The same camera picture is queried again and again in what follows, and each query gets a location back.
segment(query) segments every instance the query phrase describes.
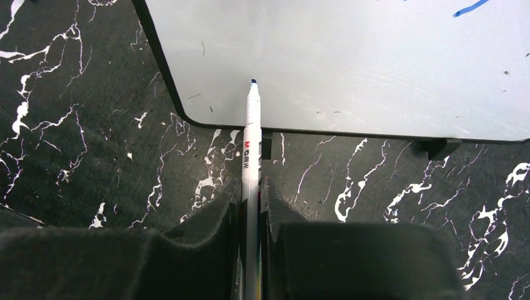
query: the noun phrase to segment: black whiteboard edge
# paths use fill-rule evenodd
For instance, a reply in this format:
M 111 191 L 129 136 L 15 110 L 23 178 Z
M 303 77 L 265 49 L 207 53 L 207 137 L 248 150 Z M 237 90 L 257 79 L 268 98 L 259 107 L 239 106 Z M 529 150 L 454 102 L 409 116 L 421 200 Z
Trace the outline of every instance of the black whiteboard edge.
M 179 94 L 177 92 L 177 87 L 175 86 L 175 82 L 173 80 L 173 77 L 171 76 L 171 71 L 169 70 L 168 62 L 166 61 L 166 57 L 164 56 L 164 52 L 162 51 L 162 45 L 160 44 L 160 40 L 158 39 L 158 35 L 154 28 L 154 23 L 149 13 L 149 8 L 145 0 L 132 0 L 132 4 L 134 5 L 134 8 L 136 10 L 138 19 L 140 20 L 140 23 L 142 24 L 142 28 L 144 29 L 144 32 L 146 34 L 147 40 L 151 47 L 151 51 L 156 60 L 156 64 L 158 65 L 158 68 L 160 69 L 162 79 L 164 80 L 164 83 L 166 84 L 167 91 L 171 97 L 171 101 L 173 102 L 173 106 L 175 107 L 179 117 L 182 118 L 184 121 L 188 122 L 190 125 L 197 126 L 200 128 L 243 130 L 244 126 L 204 124 L 201 122 L 197 122 L 191 119 L 190 117 L 188 117 L 188 115 L 186 115 L 186 112 L 184 111 L 184 107 L 181 102 L 181 98 L 179 97 Z M 270 127 L 262 127 L 261 129 L 263 131 L 272 131 L 274 133 L 314 134 L 314 135 L 322 135 L 322 136 L 347 136 L 350 138 L 402 139 L 402 140 L 408 140 L 408 141 L 431 141 L 433 139 L 444 139 L 443 137 L 393 136 L 393 135 L 383 135 L 383 134 L 310 131 L 310 130 L 301 130 L 301 129 L 283 129 L 283 128 L 270 128 Z M 462 139 L 463 143 L 498 144 L 498 145 L 519 144 L 519 143 L 526 143 L 528 141 L 530 141 L 530 137 L 527 139 L 520 140 L 520 141 Z

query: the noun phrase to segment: black plastic foot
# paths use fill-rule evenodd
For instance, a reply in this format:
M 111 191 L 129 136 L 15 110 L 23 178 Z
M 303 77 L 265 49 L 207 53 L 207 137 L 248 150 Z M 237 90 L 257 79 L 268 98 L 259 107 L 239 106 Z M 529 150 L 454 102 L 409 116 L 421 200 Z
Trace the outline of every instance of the black plastic foot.
M 261 131 L 261 159 L 270 159 L 273 153 L 273 132 Z
M 461 139 L 434 139 L 432 141 L 421 141 L 419 150 L 427 152 L 430 161 L 443 161 L 451 155 L 462 144 Z

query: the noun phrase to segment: whiteboard marker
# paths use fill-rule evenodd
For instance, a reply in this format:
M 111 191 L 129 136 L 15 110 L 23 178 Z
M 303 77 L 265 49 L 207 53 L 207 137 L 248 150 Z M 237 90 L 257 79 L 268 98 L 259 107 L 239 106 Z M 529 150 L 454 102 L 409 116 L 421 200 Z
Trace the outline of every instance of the whiteboard marker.
M 243 131 L 241 196 L 245 216 L 241 242 L 243 299 L 261 299 L 261 240 L 259 237 L 261 180 L 261 99 L 252 79 L 247 96 L 247 119 Z

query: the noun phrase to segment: scratch on whiteboard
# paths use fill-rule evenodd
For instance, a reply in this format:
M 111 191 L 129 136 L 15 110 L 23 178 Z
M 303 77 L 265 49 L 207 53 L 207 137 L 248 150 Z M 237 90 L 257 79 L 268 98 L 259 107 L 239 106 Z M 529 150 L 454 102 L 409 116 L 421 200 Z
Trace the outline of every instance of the scratch on whiteboard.
M 196 94 L 195 96 L 191 96 L 191 97 L 188 98 L 188 100 L 190 100 L 191 98 L 195 98 L 195 97 L 197 97 L 197 96 L 200 96 L 201 94 L 202 94 L 202 93 L 200 92 L 199 94 Z
M 459 11 L 455 12 L 452 16 L 453 17 L 459 17 L 459 16 L 462 16 L 463 14 L 465 13 L 468 13 L 470 11 L 473 11 L 475 10 L 476 8 L 478 8 L 479 6 L 481 6 L 482 4 L 488 2 L 489 0 L 480 0 L 479 2 L 473 4 L 472 6 L 468 6 L 466 8 L 462 8 L 460 9 Z

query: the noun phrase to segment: white board surface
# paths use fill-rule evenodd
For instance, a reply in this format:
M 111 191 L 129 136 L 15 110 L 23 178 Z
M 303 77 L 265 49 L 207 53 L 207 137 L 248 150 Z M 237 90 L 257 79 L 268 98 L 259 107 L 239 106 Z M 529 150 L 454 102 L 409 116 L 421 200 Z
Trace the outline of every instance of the white board surface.
M 528 0 L 146 4 L 199 123 L 243 126 L 255 78 L 264 128 L 530 138 Z

